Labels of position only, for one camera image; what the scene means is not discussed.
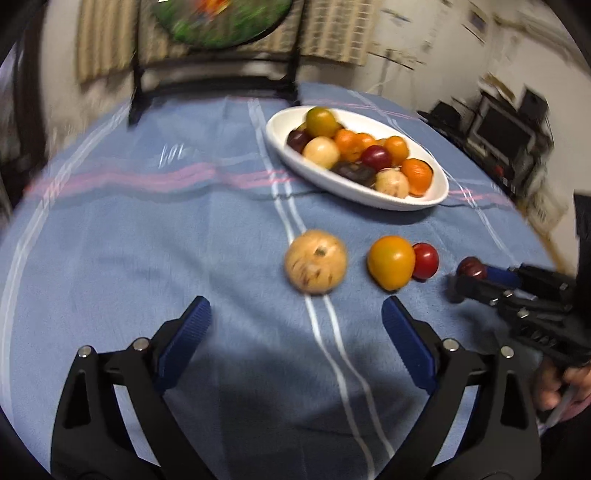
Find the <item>person right hand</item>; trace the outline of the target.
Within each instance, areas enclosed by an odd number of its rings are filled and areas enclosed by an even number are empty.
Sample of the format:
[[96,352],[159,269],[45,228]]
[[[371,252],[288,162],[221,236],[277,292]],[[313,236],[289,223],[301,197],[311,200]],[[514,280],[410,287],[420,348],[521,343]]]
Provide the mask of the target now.
[[568,368],[563,373],[549,357],[544,357],[533,381],[532,397],[537,410],[541,412],[555,409],[562,401],[560,389],[566,384],[575,387],[576,395],[562,416],[562,421],[570,420],[590,405],[590,365],[581,368]]

